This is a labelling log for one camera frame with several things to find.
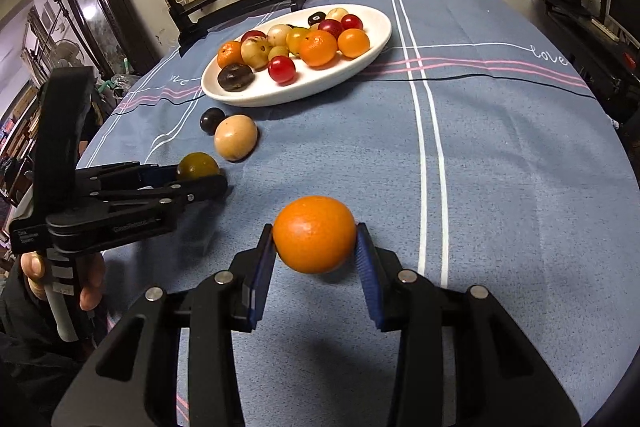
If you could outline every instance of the red grape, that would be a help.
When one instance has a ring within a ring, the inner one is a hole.
[[[296,76],[296,65],[289,57],[277,55],[269,62],[269,76],[275,80],[279,86],[293,84]]]
[[[248,39],[249,37],[264,37],[266,39],[267,35],[265,35],[265,33],[261,32],[260,30],[249,30],[242,36],[240,42],[244,42],[244,40]]]
[[[333,35],[336,39],[344,31],[342,25],[334,19],[325,19],[324,21],[319,23],[318,29],[327,33],[331,33],[331,35]]]
[[[342,24],[342,27],[345,30],[350,30],[352,28],[361,30],[363,28],[360,17],[358,17],[357,15],[352,15],[350,13],[348,13],[342,18],[342,20],[340,21],[340,24]]]

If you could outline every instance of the white plate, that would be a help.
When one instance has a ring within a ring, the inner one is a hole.
[[[202,74],[202,90],[206,95],[214,100],[237,105],[239,107],[262,107],[265,105],[276,105],[278,103],[292,102],[306,96],[311,96],[330,87],[337,86],[354,74],[360,73],[370,65],[375,58],[380,55],[382,48],[391,37],[391,21],[379,10],[361,6],[359,4],[331,4],[329,6],[315,6],[297,12],[288,13],[277,19],[265,22],[256,26],[255,30],[264,33],[276,24],[293,24],[294,26],[308,27],[307,19],[316,12],[327,13],[333,8],[341,7],[347,12],[357,15],[362,20],[364,31],[366,31],[371,47],[364,55],[349,60],[338,52],[338,57],[332,60],[328,66],[322,68],[309,68],[301,59],[294,58],[296,65],[297,81],[289,86],[280,87],[276,84],[267,69],[255,73],[254,81],[245,89],[239,92],[228,92],[220,87],[218,83],[218,73],[220,67],[217,62],[217,55],[209,63]]]

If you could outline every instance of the metal screw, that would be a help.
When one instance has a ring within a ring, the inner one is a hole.
[[[413,270],[400,270],[398,272],[398,279],[402,282],[412,283],[418,280],[418,274]]]
[[[489,290],[479,284],[471,286],[469,293],[471,293],[471,296],[476,299],[486,299],[489,296]]]
[[[222,272],[218,272],[213,276],[213,279],[218,284],[229,284],[233,279],[234,275],[229,272],[229,270],[224,270]]]
[[[158,288],[158,286],[153,286],[152,288],[149,288],[146,292],[145,292],[145,299],[148,301],[157,301],[159,298],[162,297],[162,295],[164,295],[164,292],[162,291],[162,288]]]

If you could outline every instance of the plate of fruit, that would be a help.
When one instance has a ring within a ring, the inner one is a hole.
[[[299,10],[222,44],[202,74],[202,90],[239,107],[292,102],[359,73],[390,37],[391,21],[374,8]]]

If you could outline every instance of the television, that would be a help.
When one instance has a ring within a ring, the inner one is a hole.
[[[640,0],[609,0],[607,15],[640,48]]]

